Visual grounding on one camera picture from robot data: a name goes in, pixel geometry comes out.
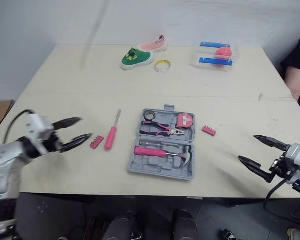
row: table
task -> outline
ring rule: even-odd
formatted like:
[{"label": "table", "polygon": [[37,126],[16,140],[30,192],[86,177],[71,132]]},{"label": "table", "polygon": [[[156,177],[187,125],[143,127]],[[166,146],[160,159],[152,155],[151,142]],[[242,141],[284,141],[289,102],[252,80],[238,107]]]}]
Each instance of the table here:
[{"label": "table", "polygon": [[[122,114],[111,151],[89,148],[90,141],[65,153],[52,153],[24,167],[21,191],[47,194],[154,195],[220,198],[265,198],[277,184],[251,173],[238,155],[267,170],[282,152],[267,147],[254,134],[300,143],[300,107],[261,48],[240,49],[229,72],[193,67],[192,48],[170,46],[154,54],[172,70],[158,73],[154,64],[131,71],[119,62],[129,46],[57,45],[0,126],[0,143],[12,118],[32,109],[51,122],[82,117],[58,131],[64,141],[85,133],[107,136],[118,109]],[[182,181],[128,172],[142,109],[163,109],[196,116],[195,177]],[[25,116],[9,140],[25,135]],[[201,132],[208,125],[211,137]],[[290,185],[274,198],[300,198]]]}]

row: person's arm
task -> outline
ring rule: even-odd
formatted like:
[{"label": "person's arm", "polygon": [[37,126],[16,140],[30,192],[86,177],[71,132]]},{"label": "person's arm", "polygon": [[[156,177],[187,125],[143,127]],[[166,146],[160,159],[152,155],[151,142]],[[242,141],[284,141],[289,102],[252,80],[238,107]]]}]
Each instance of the person's arm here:
[{"label": "person's arm", "polygon": [[300,69],[288,66],[285,72],[285,84],[290,89],[295,100],[300,97]]}]

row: pink pliers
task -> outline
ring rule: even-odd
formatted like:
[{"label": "pink pliers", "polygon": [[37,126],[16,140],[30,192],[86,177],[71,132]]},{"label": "pink pliers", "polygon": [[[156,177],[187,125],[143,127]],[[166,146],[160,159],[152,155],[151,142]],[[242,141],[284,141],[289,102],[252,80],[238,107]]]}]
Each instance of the pink pliers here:
[{"label": "pink pliers", "polygon": [[176,135],[176,136],[185,135],[185,131],[182,131],[182,130],[176,129],[176,128],[170,128],[169,125],[161,124],[156,121],[142,121],[141,124],[154,126],[154,127],[162,129],[163,131],[149,132],[149,131],[140,130],[140,132],[139,132],[140,134],[153,135],[153,136],[164,136],[164,137],[169,137],[170,135]]}]

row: clear plastic box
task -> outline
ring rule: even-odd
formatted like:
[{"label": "clear plastic box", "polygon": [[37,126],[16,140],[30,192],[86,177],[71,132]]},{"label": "clear plastic box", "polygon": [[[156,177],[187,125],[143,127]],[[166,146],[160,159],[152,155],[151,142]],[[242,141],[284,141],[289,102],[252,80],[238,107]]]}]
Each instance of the clear plastic box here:
[{"label": "clear plastic box", "polygon": [[228,71],[238,57],[238,48],[233,44],[203,41],[194,47],[193,65],[197,68]]}]

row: plastic container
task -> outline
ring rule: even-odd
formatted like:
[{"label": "plastic container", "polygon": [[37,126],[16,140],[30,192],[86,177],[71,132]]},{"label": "plastic container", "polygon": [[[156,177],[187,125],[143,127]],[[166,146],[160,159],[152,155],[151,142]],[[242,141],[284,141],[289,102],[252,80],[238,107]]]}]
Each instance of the plastic container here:
[{"label": "plastic container", "polygon": [[[195,137],[195,115],[186,113],[193,118],[193,125],[190,128],[182,129],[185,131],[184,135],[170,135],[170,136],[154,136],[141,134],[140,131],[147,132],[161,132],[162,130],[149,125],[142,124],[145,111],[155,112],[155,119],[157,122],[164,125],[169,125],[172,129],[176,127],[177,118],[179,114],[185,112],[174,111],[175,107],[172,105],[165,105],[164,110],[158,109],[144,109],[141,114],[140,123],[137,127],[137,137],[134,141],[131,158],[128,170],[133,173],[154,175],[160,177],[168,177],[179,180],[192,180],[195,173],[195,148],[191,144]],[[179,156],[148,156],[135,154],[136,148],[161,150],[173,154],[184,154],[185,149],[188,148],[190,154],[190,161],[183,165],[183,160]]]},{"label": "plastic container", "polygon": [[239,57],[233,44],[201,42],[194,47],[193,65],[197,68],[217,71],[230,70]]}]

